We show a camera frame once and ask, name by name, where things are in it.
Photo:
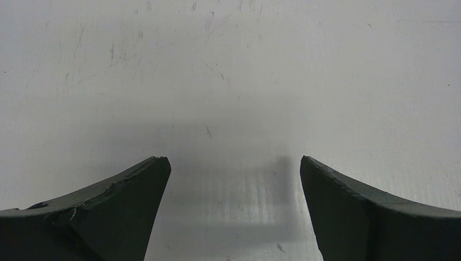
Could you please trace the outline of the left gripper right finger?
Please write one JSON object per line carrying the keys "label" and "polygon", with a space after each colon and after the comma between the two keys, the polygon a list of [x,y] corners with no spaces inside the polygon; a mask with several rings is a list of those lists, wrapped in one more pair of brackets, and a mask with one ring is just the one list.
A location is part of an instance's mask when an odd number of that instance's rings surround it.
{"label": "left gripper right finger", "polygon": [[300,178],[324,260],[460,260],[460,212],[414,202],[301,159]]}

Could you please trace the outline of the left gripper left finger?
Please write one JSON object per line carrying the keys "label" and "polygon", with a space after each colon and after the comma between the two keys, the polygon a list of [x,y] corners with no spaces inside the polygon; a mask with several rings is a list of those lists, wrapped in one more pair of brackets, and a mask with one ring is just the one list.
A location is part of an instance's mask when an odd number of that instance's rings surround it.
{"label": "left gripper left finger", "polygon": [[171,165],[146,160],[26,209],[1,211],[1,260],[144,260]]}

